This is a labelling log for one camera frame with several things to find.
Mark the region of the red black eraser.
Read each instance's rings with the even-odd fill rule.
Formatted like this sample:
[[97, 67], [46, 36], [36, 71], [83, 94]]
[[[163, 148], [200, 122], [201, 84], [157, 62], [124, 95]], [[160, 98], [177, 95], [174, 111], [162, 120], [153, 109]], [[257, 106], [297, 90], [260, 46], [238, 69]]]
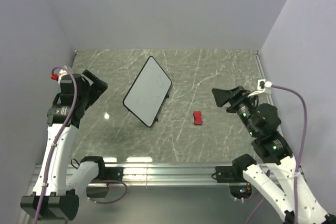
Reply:
[[202, 112], [201, 111], [194, 111], [193, 112], [193, 117], [194, 117], [194, 125], [202, 125], [203, 124]]

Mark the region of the white whiteboard black frame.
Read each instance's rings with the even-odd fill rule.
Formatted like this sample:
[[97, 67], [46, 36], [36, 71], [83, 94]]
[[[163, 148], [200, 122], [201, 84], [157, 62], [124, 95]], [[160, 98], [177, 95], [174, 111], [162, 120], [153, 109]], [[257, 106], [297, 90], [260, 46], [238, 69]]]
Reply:
[[146, 127], [158, 121], [158, 113], [166, 98], [172, 80], [157, 60], [150, 56], [126, 93], [123, 106]]

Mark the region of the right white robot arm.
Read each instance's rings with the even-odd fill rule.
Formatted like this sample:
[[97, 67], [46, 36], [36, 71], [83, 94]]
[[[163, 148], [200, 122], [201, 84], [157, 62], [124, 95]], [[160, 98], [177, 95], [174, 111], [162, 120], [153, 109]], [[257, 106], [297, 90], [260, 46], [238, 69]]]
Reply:
[[275, 183], [260, 165], [244, 154], [232, 162], [232, 177], [252, 184], [270, 203], [283, 223], [335, 223], [335, 215], [319, 204], [305, 178], [298, 171], [289, 144], [279, 133], [278, 109], [269, 103], [257, 105], [257, 92], [242, 86], [231, 90], [213, 88], [216, 105], [228, 105], [226, 112], [236, 113], [251, 137], [256, 154], [274, 175]]

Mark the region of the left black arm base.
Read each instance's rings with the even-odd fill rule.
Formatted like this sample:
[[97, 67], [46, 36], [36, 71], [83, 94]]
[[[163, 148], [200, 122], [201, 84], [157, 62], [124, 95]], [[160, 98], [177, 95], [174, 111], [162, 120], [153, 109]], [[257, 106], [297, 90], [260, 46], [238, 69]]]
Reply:
[[123, 181], [124, 168], [121, 166], [105, 167], [102, 175], [99, 177], [99, 181]]

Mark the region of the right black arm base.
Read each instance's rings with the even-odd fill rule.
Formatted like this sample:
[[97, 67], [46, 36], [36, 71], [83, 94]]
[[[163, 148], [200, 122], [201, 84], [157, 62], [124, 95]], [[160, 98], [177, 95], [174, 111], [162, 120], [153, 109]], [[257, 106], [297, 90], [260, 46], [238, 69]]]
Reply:
[[243, 183], [245, 182], [242, 170], [234, 165], [231, 166], [216, 166], [215, 172], [211, 178], [217, 183]]

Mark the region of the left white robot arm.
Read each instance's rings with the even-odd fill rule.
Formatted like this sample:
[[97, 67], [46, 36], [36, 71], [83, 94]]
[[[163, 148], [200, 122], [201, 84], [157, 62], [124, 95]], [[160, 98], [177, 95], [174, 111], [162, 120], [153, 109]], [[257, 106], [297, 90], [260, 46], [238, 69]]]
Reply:
[[106, 178], [106, 166], [101, 156], [84, 157], [77, 170], [67, 177], [71, 147], [86, 110], [106, 91], [108, 84], [89, 70], [72, 73], [67, 67], [51, 71], [58, 82], [56, 94], [47, 113], [47, 145], [37, 181], [28, 196], [23, 196], [21, 209], [40, 220], [71, 221], [79, 208], [79, 197], [91, 182]]

